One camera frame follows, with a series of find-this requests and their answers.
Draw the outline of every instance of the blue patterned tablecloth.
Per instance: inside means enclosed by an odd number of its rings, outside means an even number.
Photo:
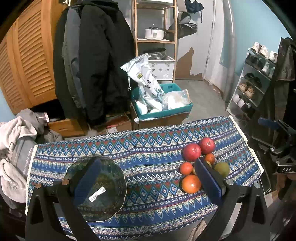
[[[27,207],[36,183],[62,180],[80,156],[108,156],[125,174],[128,192],[122,209],[105,222],[88,223],[100,239],[127,239],[176,230],[205,217],[217,206],[203,189],[195,194],[180,189],[184,162],[181,151],[188,143],[211,137],[216,162],[229,164],[227,178],[249,186],[263,169],[248,148],[245,136],[231,117],[215,117],[176,126],[127,131],[86,139],[36,145],[27,180]],[[62,217],[66,232],[71,230]]]

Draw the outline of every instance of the shoe rack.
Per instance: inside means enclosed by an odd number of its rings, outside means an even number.
[[[262,63],[268,63],[269,69],[274,69],[276,66],[274,62],[265,58],[264,56],[257,53],[253,49],[251,48],[248,49],[246,60],[245,60],[244,67],[242,69],[239,81],[237,83],[237,86],[234,90],[234,93],[226,109],[228,113],[230,113],[233,117],[238,118],[238,120],[249,121],[251,119],[252,112],[254,112],[253,110],[256,110],[257,107],[259,106],[271,82],[271,77],[269,77],[265,72],[260,70],[261,67],[259,67],[255,62],[250,61],[251,57],[253,60],[257,59],[257,61],[259,60]],[[257,84],[253,78],[248,78],[247,77],[248,73],[252,73],[255,77],[259,78],[262,86],[260,86],[260,84]],[[239,86],[243,83],[248,84],[254,90],[254,94],[252,96],[250,96],[249,94],[246,94],[246,91],[242,91],[239,88]],[[241,96],[240,99],[243,99],[245,103],[250,103],[251,108],[247,109],[246,111],[246,108],[239,107],[237,103],[233,101],[234,96],[237,94]]]

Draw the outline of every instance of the wooden louvered door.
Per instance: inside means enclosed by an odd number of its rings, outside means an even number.
[[[17,74],[12,46],[12,28],[0,43],[0,87],[14,114],[32,107]]]
[[[56,99],[51,7],[50,0],[34,0],[13,26],[17,71],[33,106]]]

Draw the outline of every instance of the red apple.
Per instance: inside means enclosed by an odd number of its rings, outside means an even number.
[[[189,162],[194,162],[197,158],[200,158],[201,154],[200,146],[195,143],[188,144],[183,149],[183,158]]]
[[[203,154],[209,154],[209,153],[212,153],[214,150],[215,150],[215,143],[214,141],[209,138],[209,137],[205,137],[204,139],[202,139],[200,142],[199,142],[199,146],[202,150],[202,153]]]

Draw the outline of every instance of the gray floor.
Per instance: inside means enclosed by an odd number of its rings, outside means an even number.
[[[176,80],[175,83],[183,90],[187,89],[193,108],[184,123],[206,119],[210,117],[228,115],[225,111],[225,102],[221,94],[213,89],[212,85],[200,80]]]

